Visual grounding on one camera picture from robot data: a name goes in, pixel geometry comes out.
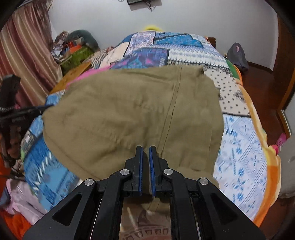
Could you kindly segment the patchwork patterned bedspread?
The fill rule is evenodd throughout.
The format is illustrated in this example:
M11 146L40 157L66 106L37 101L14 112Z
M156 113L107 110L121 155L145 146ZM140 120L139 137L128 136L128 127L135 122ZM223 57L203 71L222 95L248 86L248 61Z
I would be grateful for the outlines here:
M280 191L280 158L267 144L254 104L239 70L200 35L144 31L128 35L116 47L88 58L93 69L200 65L220 93L224 130L214 166L221 191L256 225L261 225ZM29 191L50 210L79 184L52 155L37 117L22 140L22 160Z

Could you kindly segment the pink folded pants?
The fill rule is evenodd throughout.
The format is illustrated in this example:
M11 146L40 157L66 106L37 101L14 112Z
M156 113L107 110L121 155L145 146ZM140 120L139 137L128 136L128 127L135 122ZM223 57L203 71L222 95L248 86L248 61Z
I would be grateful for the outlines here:
M109 70L109 69L110 69L110 66L106 66L106 67L100 68L100 69L94 69L94 68L89 69L88 71L82 73L79 77L77 77L74 80L67 83L66 88L69 88L69 86L71 84L73 84L73 83L76 83L76 82L78 82L80 80L83 80L83 79L89 77L89 76L92 76L92 75L97 74L97 73L101 73L101 72Z

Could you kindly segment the green storage box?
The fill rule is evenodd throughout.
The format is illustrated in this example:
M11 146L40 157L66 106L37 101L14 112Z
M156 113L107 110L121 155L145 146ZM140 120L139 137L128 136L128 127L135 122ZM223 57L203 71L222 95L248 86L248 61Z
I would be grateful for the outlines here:
M63 75L68 73L71 69L79 66L85 59L87 59L93 53L93 50L87 46L83 46L74 53L72 53L69 57L67 57L64 61L60 63Z

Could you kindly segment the grey backpack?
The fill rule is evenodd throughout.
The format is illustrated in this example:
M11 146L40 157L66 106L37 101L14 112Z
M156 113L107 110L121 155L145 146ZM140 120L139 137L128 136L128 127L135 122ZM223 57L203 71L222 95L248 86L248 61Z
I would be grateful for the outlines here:
M227 52L228 60L234 64L240 71L248 71L249 64L242 46L239 43L234 43Z

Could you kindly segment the striped red curtain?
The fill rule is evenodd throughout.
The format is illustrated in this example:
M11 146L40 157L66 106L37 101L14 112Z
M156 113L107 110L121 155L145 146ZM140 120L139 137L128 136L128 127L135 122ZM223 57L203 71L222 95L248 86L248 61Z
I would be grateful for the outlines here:
M1 77L20 77L16 103L41 105L61 80L62 70L51 50L49 1L31 1L17 8L1 29Z

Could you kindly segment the olive khaki pants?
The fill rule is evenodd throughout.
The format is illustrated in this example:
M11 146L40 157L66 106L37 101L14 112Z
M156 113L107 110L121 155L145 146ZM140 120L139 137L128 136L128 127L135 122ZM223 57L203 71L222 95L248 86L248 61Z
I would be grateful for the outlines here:
M58 161L96 180L152 145L184 177L213 179L224 127L214 82L202 66L186 65L94 74L72 83L42 118Z

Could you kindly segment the small black wall monitor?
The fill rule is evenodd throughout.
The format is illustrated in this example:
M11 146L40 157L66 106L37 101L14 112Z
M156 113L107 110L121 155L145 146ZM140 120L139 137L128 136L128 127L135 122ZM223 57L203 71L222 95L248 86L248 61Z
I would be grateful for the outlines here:
M144 2L144 0L126 0L128 5Z

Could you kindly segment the yellow curved headboard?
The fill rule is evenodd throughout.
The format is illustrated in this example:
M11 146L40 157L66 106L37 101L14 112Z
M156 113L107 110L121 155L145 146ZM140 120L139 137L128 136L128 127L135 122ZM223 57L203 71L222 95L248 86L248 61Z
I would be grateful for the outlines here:
M148 31L148 30L156 31L156 32L163 32L163 30L160 27L157 27L156 25L147 25L144 28L144 31Z

